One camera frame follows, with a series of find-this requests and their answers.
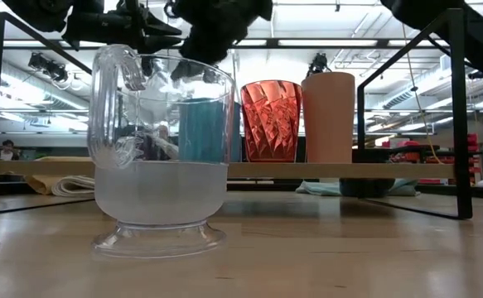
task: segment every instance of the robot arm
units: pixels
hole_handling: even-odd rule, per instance
[[[40,31],[63,31],[75,49],[79,41],[126,44],[139,53],[154,53],[181,41],[181,31],[156,19],[138,0],[119,0],[116,10],[103,13],[104,0],[3,0],[19,17]],[[381,0],[402,23],[422,30],[448,8],[466,16],[466,58],[483,73],[483,16],[464,0]],[[72,13],[65,21],[66,15]],[[243,40],[258,17],[270,21],[273,0],[167,0],[169,17],[192,25],[180,49],[185,58],[214,65]],[[448,43],[447,26],[436,33]],[[179,67],[177,76],[200,70]]]

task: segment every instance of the person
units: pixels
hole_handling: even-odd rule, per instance
[[[15,143],[11,140],[2,142],[2,149],[0,150],[0,161],[18,161],[19,156],[15,152]]]
[[[169,161],[176,159],[178,150],[169,137],[169,129],[165,125],[160,125],[157,130],[157,137],[147,136],[147,138],[151,138],[150,143],[152,144],[152,150],[149,152],[150,160]]]

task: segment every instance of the pitcher handle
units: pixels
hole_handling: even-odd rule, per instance
[[[134,160],[135,137],[118,137],[118,73],[129,91],[144,90],[145,78],[139,58],[129,46],[101,47],[92,69],[92,98],[89,109],[87,143],[95,165],[120,169]]]

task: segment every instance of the clear plastic pitcher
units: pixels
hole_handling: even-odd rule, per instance
[[[94,240],[119,257],[174,257],[216,248],[206,219],[223,204],[234,82],[193,60],[102,47],[94,60],[88,148],[95,199],[117,219]]]

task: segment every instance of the wooden shelf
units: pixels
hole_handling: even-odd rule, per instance
[[[91,161],[0,161],[0,174],[94,175]],[[453,165],[232,163],[229,178],[454,178]]]

